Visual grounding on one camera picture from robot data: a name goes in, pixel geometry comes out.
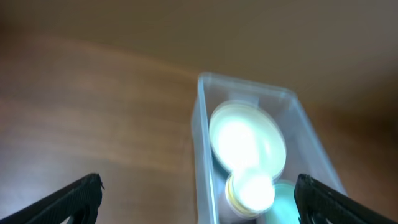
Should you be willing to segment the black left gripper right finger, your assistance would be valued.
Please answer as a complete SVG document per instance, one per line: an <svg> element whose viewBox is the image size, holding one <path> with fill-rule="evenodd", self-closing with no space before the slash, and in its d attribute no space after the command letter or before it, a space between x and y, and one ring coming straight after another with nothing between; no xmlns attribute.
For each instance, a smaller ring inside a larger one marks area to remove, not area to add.
<svg viewBox="0 0 398 224"><path fill-rule="evenodd" d="M294 199L300 224L397 224L308 174L299 174Z"/></svg>

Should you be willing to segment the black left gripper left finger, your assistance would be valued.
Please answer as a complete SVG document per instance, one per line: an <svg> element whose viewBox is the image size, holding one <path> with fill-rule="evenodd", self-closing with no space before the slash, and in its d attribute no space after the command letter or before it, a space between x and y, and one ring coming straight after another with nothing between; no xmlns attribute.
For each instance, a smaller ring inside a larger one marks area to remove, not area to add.
<svg viewBox="0 0 398 224"><path fill-rule="evenodd" d="M99 174L88 174L36 203L1 219L2 224L95 224L102 203Z"/></svg>

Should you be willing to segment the mint green bowl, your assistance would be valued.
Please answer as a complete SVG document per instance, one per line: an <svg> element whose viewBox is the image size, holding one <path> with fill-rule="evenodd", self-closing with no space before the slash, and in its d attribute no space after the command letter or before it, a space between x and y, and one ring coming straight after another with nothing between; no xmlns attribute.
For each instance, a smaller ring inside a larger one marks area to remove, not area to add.
<svg viewBox="0 0 398 224"><path fill-rule="evenodd" d="M294 199L295 186L291 182L275 184L274 203L264 215L266 224L299 224L300 214Z"/></svg>

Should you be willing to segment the cream white cup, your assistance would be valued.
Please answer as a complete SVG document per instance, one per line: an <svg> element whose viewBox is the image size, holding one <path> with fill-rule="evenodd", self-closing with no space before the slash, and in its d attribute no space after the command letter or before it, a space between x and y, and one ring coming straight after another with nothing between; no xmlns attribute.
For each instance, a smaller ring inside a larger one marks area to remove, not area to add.
<svg viewBox="0 0 398 224"><path fill-rule="evenodd" d="M231 190L238 205L251 213L265 212L271 208L275 200L272 177L259 169L234 172L231 176Z"/></svg>

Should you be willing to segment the cream large bowl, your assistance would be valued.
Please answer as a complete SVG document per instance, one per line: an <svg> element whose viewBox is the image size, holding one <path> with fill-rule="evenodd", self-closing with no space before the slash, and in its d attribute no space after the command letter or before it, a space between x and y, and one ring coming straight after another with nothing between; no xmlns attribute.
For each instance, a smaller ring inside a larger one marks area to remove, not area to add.
<svg viewBox="0 0 398 224"><path fill-rule="evenodd" d="M209 121L211 149L227 173L259 167L274 180L287 161L284 135L269 113L243 101L218 105Z"/></svg>

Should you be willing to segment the yellow cup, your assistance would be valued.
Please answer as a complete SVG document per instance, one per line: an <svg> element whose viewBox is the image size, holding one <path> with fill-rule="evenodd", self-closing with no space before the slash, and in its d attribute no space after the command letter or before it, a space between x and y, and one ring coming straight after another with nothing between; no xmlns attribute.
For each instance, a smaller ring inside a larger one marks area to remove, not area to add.
<svg viewBox="0 0 398 224"><path fill-rule="evenodd" d="M233 190L233 176L226 180L223 193L218 199L218 213L220 220L224 222L242 222L243 220L253 220L267 209L253 210L243 205L237 198Z"/></svg>

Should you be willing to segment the dark blue large bowl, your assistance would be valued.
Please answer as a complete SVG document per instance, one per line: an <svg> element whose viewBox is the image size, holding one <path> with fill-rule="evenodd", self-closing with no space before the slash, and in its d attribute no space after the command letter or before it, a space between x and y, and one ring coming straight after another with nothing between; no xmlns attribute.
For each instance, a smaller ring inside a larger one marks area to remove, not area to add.
<svg viewBox="0 0 398 224"><path fill-rule="evenodd" d="M220 163L214 152L212 152L211 155L212 155L213 168L215 170L216 175L225 182L226 179L229 177L230 172L227 171L222 166L222 164Z"/></svg>

